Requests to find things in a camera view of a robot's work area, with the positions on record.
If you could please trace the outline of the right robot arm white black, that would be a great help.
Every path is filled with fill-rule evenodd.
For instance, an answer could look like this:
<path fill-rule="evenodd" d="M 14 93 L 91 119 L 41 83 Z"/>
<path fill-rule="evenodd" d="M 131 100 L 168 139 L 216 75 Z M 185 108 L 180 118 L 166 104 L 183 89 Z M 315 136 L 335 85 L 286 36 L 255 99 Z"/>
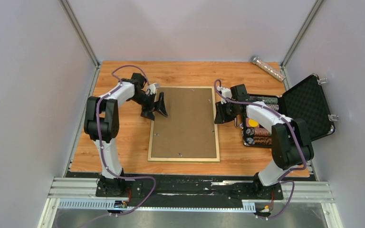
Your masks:
<path fill-rule="evenodd" d="M 213 86 L 221 98 L 215 104 L 215 124 L 224 124 L 245 114 L 268 130 L 271 136 L 272 160 L 255 175 L 251 189 L 256 197 L 265 198 L 289 173 L 307 168 L 314 150 L 303 119 L 292 119 L 271 109 L 261 99 L 251 97 L 244 84 L 226 88 L 217 79 Z"/>

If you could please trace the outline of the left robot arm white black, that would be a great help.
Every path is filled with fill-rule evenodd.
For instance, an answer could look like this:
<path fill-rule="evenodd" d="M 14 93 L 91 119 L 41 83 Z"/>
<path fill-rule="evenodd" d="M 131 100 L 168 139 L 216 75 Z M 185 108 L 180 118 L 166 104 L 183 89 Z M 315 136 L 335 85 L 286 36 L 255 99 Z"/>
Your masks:
<path fill-rule="evenodd" d="M 164 93 L 157 83 L 150 84 L 140 73 L 130 79 L 118 79 L 117 85 L 101 96 L 91 96 L 86 102 L 84 132 L 94 142 L 101 161 L 102 172 L 97 184 L 97 196 L 122 196 L 126 178 L 118 158 L 116 137 L 119 133 L 119 107 L 133 101 L 141 106 L 141 117 L 155 120 L 157 112 L 168 117 Z"/>

